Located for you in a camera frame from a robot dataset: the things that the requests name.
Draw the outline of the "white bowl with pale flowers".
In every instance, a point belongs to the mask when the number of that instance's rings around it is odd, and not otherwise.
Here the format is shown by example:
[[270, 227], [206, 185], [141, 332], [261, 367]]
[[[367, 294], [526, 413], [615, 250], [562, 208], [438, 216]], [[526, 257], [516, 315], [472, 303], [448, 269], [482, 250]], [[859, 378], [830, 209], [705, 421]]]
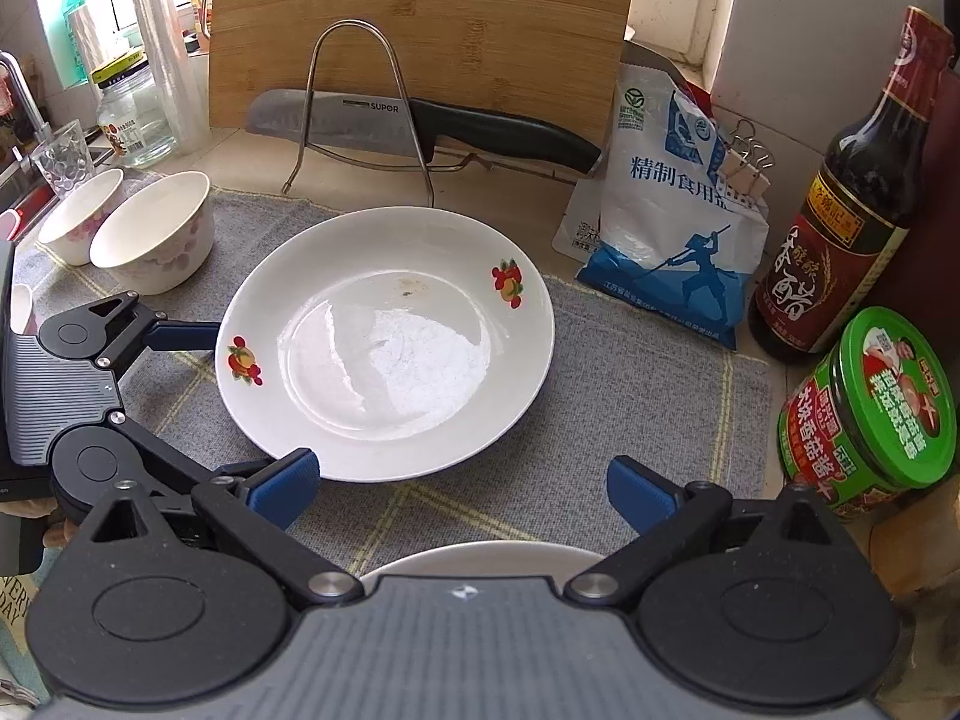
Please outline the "white bowl with pale flowers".
[[167, 293], [189, 280], [213, 249], [210, 190], [200, 171], [140, 188], [94, 234], [91, 265], [142, 296]]

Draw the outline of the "glass jar green lid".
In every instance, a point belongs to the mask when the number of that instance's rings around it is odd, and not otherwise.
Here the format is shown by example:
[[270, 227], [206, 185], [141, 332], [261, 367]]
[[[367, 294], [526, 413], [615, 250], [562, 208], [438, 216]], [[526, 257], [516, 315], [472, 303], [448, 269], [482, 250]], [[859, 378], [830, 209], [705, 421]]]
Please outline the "glass jar green lid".
[[124, 167], [148, 167], [176, 149], [143, 49], [130, 49], [91, 73], [98, 88], [98, 127]]

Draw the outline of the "green dish soap bottle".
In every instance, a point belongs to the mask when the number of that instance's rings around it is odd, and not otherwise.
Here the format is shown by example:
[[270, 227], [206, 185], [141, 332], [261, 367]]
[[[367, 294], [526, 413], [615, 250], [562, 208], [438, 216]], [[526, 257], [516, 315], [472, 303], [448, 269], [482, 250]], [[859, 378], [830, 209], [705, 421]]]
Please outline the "green dish soap bottle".
[[110, 0], [62, 0], [73, 54], [91, 78], [96, 68], [116, 57]]

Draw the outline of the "dark vinegar bottle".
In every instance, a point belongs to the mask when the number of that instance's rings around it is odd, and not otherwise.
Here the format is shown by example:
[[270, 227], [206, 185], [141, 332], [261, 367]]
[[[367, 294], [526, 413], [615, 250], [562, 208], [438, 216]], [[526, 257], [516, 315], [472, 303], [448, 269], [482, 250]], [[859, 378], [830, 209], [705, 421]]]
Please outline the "dark vinegar bottle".
[[768, 355], [797, 364], [827, 348], [907, 237], [950, 29], [907, 9], [900, 50], [872, 112], [828, 145], [770, 270], [748, 328]]

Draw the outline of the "green lid sauce jar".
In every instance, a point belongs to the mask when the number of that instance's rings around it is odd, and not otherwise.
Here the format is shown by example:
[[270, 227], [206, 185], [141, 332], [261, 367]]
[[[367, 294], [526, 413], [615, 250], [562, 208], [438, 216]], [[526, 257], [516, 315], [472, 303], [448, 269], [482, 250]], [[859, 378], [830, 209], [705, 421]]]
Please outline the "green lid sauce jar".
[[957, 411], [946, 371], [918, 328], [867, 307], [778, 416], [784, 476], [844, 520], [947, 476]]

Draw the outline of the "white plate with fruit print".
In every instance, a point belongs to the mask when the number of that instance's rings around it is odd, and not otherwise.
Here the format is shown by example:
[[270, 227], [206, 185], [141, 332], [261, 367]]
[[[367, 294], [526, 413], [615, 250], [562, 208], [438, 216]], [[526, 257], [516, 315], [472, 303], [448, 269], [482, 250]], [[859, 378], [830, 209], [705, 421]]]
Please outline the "white plate with fruit print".
[[493, 227], [386, 206], [279, 245], [226, 307], [218, 392], [267, 455], [394, 483], [501, 439], [539, 395], [555, 314], [537, 266]]

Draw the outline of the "metal faucet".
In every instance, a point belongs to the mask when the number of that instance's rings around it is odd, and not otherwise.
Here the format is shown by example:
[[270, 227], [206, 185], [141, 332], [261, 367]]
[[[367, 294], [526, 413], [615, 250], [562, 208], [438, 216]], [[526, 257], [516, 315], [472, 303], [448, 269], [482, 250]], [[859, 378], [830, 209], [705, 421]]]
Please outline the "metal faucet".
[[0, 52], [0, 62], [2, 62], [2, 67], [8, 71], [14, 97], [26, 112], [32, 128], [34, 128], [34, 135], [36, 135], [37, 141], [39, 143], [48, 142], [50, 138], [52, 138], [52, 127], [49, 122], [44, 119], [44, 115], [41, 114], [41, 109], [39, 109], [36, 99], [32, 97], [31, 89], [29, 89], [28, 82], [26, 82], [26, 76], [23, 75], [20, 62], [16, 60], [13, 54], [10, 54], [6, 50]]

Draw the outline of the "white bowl with pink flowers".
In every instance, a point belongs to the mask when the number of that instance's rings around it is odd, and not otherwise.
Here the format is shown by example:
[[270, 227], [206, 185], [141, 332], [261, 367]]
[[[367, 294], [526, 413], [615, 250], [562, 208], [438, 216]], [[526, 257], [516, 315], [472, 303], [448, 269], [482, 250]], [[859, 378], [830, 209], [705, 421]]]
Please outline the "white bowl with pink flowers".
[[78, 185], [46, 216], [37, 242], [67, 265], [86, 265], [96, 232], [124, 201], [122, 182], [124, 171], [113, 167]]

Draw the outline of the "blue white salt bag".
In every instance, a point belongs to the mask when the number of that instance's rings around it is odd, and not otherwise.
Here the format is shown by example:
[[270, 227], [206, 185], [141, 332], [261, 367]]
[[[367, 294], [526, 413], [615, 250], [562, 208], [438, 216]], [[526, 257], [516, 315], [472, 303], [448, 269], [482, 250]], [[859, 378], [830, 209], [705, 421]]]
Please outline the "blue white salt bag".
[[581, 283], [734, 348], [770, 226], [765, 200], [727, 182], [729, 154], [667, 71], [623, 64], [604, 153], [553, 249]]

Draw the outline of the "plastic wrap roll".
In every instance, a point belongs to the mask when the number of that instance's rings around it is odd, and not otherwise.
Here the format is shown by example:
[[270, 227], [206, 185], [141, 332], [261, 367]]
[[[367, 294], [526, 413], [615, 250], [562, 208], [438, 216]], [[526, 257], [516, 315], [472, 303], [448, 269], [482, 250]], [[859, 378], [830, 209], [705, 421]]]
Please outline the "plastic wrap roll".
[[182, 39], [178, 7], [174, 0], [133, 0], [133, 8], [167, 123], [181, 151], [199, 151], [210, 138], [210, 127]]

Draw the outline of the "bamboo cutting board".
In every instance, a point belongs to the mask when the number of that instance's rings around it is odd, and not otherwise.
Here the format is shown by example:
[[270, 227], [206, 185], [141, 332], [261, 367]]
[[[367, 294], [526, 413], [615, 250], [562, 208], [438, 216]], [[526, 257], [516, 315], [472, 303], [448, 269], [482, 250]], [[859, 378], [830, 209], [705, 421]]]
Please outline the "bamboo cutting board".
[[215, 0], [210, 122], [270, 88], [527, 115], [601, 143], [630, 0]]

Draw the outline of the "clear glass mug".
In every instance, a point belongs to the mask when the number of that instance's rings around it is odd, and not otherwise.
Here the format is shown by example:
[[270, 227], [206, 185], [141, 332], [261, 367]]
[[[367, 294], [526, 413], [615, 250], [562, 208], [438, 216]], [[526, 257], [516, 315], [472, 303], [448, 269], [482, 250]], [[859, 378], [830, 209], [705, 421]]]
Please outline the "clear glass mug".
[[85, 129], [78, 119], [57, 128], [50, 140], [39, 143], [32, 150], [31, 161], [57, 199], [64, 199], [78, 185], [96, 176]]

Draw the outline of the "grey checked cloth mat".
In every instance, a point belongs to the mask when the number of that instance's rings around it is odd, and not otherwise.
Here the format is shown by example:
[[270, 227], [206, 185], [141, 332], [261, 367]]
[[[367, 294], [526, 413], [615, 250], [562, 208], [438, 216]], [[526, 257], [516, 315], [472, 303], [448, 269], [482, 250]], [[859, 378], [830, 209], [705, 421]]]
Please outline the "grey checked cloth mat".
[[257, 341], [290, 377], [218, 377], [206, 353], [139, 357], [121, 383], [127, 413], [217, 468], [260, 454], [229, 416], [238, 395], [278, 419], [295, 394], [331, 410], [316, 499], [291, 525], [311, 550], [357, 574], [448, 544], [511, 539], [597, 554], [628, 543], [605, 477], [626, 455], [674, 483], [763, 491], [771, 408], [766, 364], [646, 310], [560, 280], [547, 284], [555, 346], [539, 395], [521, 387], [522, 310], [496, 304], [480, 327], [443, 328], [382, 307], [353, 320], [330, 305], [306, 319], [309, 346]]

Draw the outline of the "binder clip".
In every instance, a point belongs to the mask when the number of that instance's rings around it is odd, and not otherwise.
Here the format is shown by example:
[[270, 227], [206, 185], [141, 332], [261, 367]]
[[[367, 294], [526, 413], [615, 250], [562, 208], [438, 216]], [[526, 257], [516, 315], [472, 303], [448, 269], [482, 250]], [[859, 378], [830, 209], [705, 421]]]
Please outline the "binder clip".
[[776, 166], [776, 158], [757, 135], [757, 127], [747, 117], [740, 117], [732, 130], [723, 130], [726, 158], [721, 174], [734, 192], [759, 200], [770, 187], [768, 172]]

